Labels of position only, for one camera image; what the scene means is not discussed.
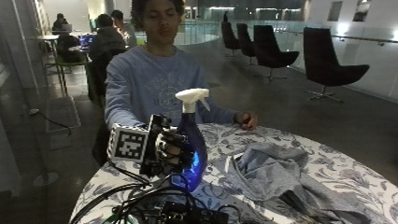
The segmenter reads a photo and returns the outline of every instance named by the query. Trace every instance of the trigger sprayer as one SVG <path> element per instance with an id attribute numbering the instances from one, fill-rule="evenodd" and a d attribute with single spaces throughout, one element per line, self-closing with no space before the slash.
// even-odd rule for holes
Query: trigger sprayer
<path id="1" fill-rule="evenodd" d="M 192 192 L 200 185 L 203 173 L 208 166 L 207 145 L 196 123 L 196 112 L 198 100 L 200 100 L 207 109 L 211 110 L 211 107 L 204 100 L 206 97 L 210 97 L 210 90 L 191 89 L 180 91 L 176 94 L 176 97 L 183 100 L 182 121 L 176 133 L 187 136 L 187 141 L 182 150 L 190 151 L 195 155 L 192 166 L 184 168 L 182 171 L 182 175 L 188 180 L 188 190 Z M 180 176 L 172 177 L 171 184 L 186 188 L 186 182 Z"/>

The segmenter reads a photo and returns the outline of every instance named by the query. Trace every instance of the towel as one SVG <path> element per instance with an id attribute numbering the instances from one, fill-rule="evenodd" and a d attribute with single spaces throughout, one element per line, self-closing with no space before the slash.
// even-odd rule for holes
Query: towel
<path id="1" fill-rule="evenodd" d="M 303 149 L 252 143 L 238 160 L 231 157 L 216 166 L 256 202 L 280 199 L 320 223 L 387 223 L 353 192 L 331 190 L 301 171 L 308 160 Z"/>

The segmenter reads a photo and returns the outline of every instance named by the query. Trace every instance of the round table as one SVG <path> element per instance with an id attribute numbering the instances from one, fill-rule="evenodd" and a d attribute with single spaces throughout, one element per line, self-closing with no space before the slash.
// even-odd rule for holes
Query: round table
<path id="1" fill-rule="evenodd" d="M 398 188 L 368 166 L 336 149 L 292 133 L 257 127 L 244 131 L 236 125 L 202 124 L 199 126 L 207 146 L 210 162 L 206 175 L 194 195 L 208 207 L 218 210 L 224 204 L 239 205 L 242 215 L 248 220 L 264 223 L 316 223 L 280 200 L 256 203 L 239 193 L 234 183 L 223 176 L 215 162 L 239 154 L 255 142 L 271 142 L 283 147 L 296 147 L 309 152 L 305 173 L 339 192 L 355 192 L 361 203 L 385 219 L 385 223 L 398 223 Z M 118 161 L 118 166 L 139 173 L 139 165 L 131 161 Z M 74 214 L 108 190 L 132 183 L 134 180 L 108 164 L 99 170 L 86 185 Z M 112 207 L 128 200 L 130 191 L 116 193 L 103 201 L 83 217 L 80 223 L 103 223 L 112 215 Z"/>

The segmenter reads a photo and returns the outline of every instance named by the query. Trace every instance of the floor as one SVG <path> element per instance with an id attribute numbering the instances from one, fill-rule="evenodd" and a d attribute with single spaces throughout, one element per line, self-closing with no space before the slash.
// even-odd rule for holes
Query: floor
<path id="1" fill-rule="evenodd" d="M 208 72 L 211 95 L 219 105 L 259 114 L 259 124 L 321 142 L 356 158 L 398 185 L 398 104 L 381 100 L 349 88 L 332 90 L 347 103 L 331 100 L 309 101 L 304 90 L 320 91 L 305 74 L 292 68 L 275 70 L 287 76 L 271 82 L 269 68 L 246 66 L 250 59 L 231 53 L 220 40 L 182 46 L 198 58 Z M 7 129 L 14 155 L 22 174 L 19 197 L 0 192 L 0 222 L 68 223 L 71 212 L 90 178 L 99 170 L 91 156 L 96 132 L 103 122 L 102 108 L 87 97 L 86 74 L 74 68 L 67 76 L 68 92 L 74 96 L 82 127 L 72 129 L 72 146 L 50 149 L 51 138 L 42 116 L 25 116 L 21 107 L 25 95 L 13 79 L 0 89 L 0 116 Z M 56 75 L 49 75 L 50 87 L 26 90 L 30 108 L 47 112 L 47 99 L 63 96 Z M 38 176 L 56 174 L 56 181 L 35 187 Z"/>

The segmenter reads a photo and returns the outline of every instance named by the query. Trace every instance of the man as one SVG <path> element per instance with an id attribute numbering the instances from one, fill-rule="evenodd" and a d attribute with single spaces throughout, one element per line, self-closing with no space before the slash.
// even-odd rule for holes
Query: man
<path id="1" fill-rule="evenodd" d="M 124 13 L 120 10 L 114 10 L 111 17 L 115 21 L 115 26 L 119 28 L 119 31 L 124 37 L 126 44 L 130 49 L 138 46 L 138 37 L 135 34 L 134 26 L 124 24 Z"/>
<path id="2" fill-rule="evenodd" d="M 64 17 L 64 14 L 59 13 L 58 20 L 55 21 L 55 23 L 53 23 L 53 34 L 54 35 L 63 34 L 63 32 L 58 32 L 58 31 L 64 31 L 64 27 L 63 27 L 64 24 L 68 24 L 67 19 Z"/>
<path id="3" fill-rule="evenodd" d="M 88 56 L 95 60 L 104 52 L 111 49 L 126 49 L 126 42 L 122 34 L 114 27 L 114 20 L 107 14 L 98 18 L 99 32 L 88 46 Z"/>
<path id="4" fill-rule="evenodd" d="M 147 33 L 147 43 L 118 55 L 107 67 L 106 122 L 142 126 L 152 114 L 164 114 L 172 125 L 180 123 L 183 110 L 176 93 L 194 88 L 210 89 L 198 60 L 175 47 L 183 0 L 134 0 L 136 27 Z M 211 111 L 199 104 L 198 123 L 238 123 L 246 130 L 257 126 L 254 112 L 238 112 L 207 99 Z"/>

